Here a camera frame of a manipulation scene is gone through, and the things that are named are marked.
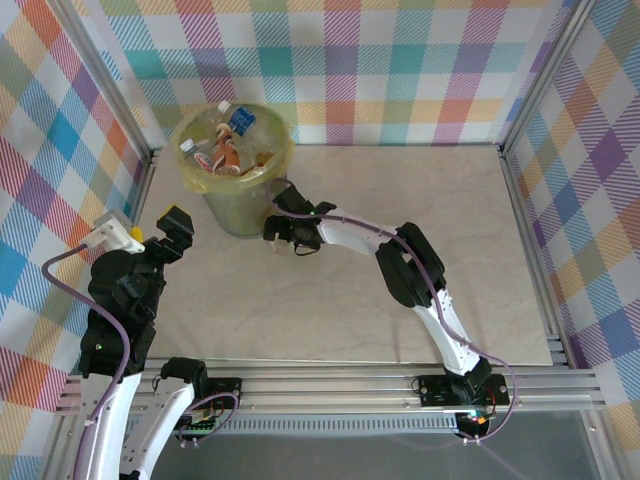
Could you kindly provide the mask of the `orange label bottle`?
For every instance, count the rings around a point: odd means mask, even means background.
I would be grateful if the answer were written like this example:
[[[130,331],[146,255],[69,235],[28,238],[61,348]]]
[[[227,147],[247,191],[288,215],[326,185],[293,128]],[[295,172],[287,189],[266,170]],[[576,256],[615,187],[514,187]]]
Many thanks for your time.
[[[213,173],[227,176],[239,176],[241,173],[240,157],[232,138],[232,131],[225,123],[219,124],[216,128]]]

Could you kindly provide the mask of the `blue label bottle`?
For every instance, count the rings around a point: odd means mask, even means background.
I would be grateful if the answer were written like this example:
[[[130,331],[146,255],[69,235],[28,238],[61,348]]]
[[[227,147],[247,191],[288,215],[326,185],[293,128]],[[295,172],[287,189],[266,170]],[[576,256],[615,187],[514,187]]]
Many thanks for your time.
[[[256,123],[256,116],[246,107],[238,106],[229,119],[229,127],[239,136],[245,136]]]

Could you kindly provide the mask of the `green terminal controller board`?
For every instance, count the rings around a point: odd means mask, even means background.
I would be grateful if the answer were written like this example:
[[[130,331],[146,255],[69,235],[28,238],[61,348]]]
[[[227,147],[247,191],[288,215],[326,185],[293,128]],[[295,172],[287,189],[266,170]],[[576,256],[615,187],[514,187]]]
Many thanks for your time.
[[[225,407],[205,407],[183,414],[176,426],[175,436],[180,441],[192,441],[206,436],[214,430],[218,420],[225,413]]]

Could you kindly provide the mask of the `grey metal base sheet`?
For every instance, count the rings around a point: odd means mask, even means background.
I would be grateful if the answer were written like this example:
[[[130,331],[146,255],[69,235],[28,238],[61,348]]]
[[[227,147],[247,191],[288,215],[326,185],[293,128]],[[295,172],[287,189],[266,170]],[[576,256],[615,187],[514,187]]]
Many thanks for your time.
[[[223,435],[168,444],[151,480],[611,480],[577,412],[517,413],[493,438]]]

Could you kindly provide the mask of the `small controller board with LED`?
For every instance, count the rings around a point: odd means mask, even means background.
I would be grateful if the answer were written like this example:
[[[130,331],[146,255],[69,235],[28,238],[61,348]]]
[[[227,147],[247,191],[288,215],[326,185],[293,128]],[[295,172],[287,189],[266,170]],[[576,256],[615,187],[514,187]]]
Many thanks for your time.
[[[455,414],[457,433],[462,439],[483,438],[489,433],[494,414],[486,411],[460,412]]]

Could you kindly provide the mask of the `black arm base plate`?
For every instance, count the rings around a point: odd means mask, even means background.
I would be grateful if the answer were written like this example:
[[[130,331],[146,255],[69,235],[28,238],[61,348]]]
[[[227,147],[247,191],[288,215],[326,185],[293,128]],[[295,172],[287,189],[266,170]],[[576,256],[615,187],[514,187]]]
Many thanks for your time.
[[[219,393],[231,393],[241,398],[242,379],[239,377],[213,377],[201,380],[196,395],[199,398],[206,398]]]
[[[508,406],[510,397],[505,378],[491,374],[473,391],[461,380],[447,375],[421,375],[414,378],[412,389],[422,407]]]

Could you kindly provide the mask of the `wide aluminium frame rail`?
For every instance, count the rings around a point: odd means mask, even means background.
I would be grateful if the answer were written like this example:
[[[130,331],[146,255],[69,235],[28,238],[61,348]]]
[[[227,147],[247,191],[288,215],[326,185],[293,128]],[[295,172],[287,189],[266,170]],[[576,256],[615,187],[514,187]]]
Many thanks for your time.
[[[242,414],[414,413],[418,375],[440,372],[424,364],[331,364],[209,362],[211,377],[238,377]],[[589,410],[605,405],[589,370],[516,367],[518,397],[524,411]]]

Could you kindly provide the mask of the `aluminium frame post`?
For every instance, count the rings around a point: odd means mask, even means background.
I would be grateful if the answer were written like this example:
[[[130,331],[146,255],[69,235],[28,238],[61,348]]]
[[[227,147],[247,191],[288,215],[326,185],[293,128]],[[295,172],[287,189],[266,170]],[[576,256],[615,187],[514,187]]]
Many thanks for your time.
[[[142,129],[131,113],[125,97],[116,85],[116,81],[109,72],[103,57],[85,29],[72,1],[46,0],[46,3],[59,20],[63,30],[70,37],[86,69],[104,95],[136,152],[141,156],[143,164],[146,167],[154,167],[155,149],[145,139]]]
[[[508,159],[532,121],[544,94],[559,73],[597,0],[551,0],[534,30],[533,46],[523,57],[522,82],[496,136],[501,158]]]

